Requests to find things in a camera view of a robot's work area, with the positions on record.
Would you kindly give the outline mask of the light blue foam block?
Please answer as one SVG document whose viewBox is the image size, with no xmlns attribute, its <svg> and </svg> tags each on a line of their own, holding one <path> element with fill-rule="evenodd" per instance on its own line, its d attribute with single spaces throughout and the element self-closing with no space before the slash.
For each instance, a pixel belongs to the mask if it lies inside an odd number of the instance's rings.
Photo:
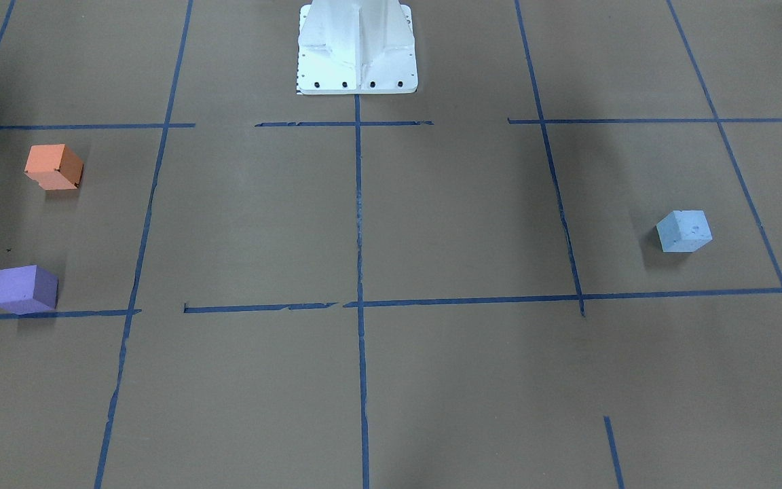
<svg viewBox="0 0 782 489">
<path fill-rule="evenodd" d="M 695 253 L 713 240 L 702 210 L 675 210 L 656 225 L 664 253 Z"/>
</svg>

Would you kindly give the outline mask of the orange foam block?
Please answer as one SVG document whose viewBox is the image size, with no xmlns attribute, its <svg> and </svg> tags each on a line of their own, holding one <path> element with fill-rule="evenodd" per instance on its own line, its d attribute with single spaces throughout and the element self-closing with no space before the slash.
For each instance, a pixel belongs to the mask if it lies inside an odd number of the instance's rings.
<svg viewBox="0 0 782 489">
<path fill-rule="evenodd" d="M 64 143 L 32 145 L 24 174 L 44 191 L 71 191 L 81 185 L 83 159 Z"/>
</svg>

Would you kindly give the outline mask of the purple foam block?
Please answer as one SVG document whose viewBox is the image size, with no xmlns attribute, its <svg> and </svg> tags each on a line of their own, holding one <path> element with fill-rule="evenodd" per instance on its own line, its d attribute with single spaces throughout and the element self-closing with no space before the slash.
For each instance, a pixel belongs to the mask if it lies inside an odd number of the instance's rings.
<svg viewBox="0 0 782 489">
<path fill-rule="evenodd" d="M 24 315 L 55 310 L 58 279 L 37 264 L 0 270 L 0 309 Z"/>
</svg>

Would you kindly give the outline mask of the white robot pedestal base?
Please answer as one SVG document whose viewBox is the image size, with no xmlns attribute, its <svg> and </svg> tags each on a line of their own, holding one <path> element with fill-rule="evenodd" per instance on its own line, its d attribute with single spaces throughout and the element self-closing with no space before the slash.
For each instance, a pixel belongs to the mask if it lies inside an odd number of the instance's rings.
<svg viewBox="0 0 782 489">
<path fill-rule="evenodd" d="M 407 4 L 313 1 L 301 6 L 298 19 L 298 94 L 416 92 L 415 28 Z"/>
</svg>

